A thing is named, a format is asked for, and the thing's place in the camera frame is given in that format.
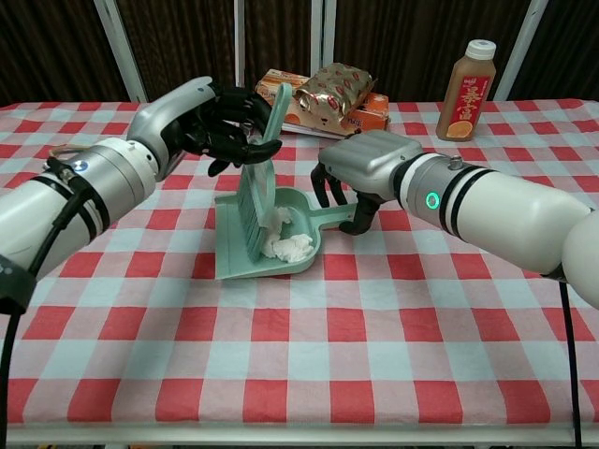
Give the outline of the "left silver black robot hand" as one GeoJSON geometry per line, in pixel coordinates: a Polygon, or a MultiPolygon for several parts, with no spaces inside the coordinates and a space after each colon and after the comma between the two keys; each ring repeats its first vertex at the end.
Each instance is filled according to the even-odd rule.
{"type": "Polygon", "coordinates": [[[158,181],[185,152],[210,157],[208,175],[215,177],[230,165],[262,163],[280,150],[282,141],[267,135],[270,113],[270,104],[258,93],[199,77],[138,111],[126,138],[153,154],[158,181]]]}

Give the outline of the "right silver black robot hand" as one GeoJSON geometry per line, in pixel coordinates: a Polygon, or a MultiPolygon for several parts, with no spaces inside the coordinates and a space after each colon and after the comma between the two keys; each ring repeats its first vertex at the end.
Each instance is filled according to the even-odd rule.
{"type": "Polygon", "coordinates": [[[345,205],[342,185],[349,185],[357,193],[358,203],[353,219],[340,223],[339,229],[352,236],[363,234],[380,207],[398,198],[402,170],[422,153],[416,140],[383,130],[338,140],[319,152],[311,172],[318,203],[329,206],[326,190],[330,189],[337,204],[345,205]]]}

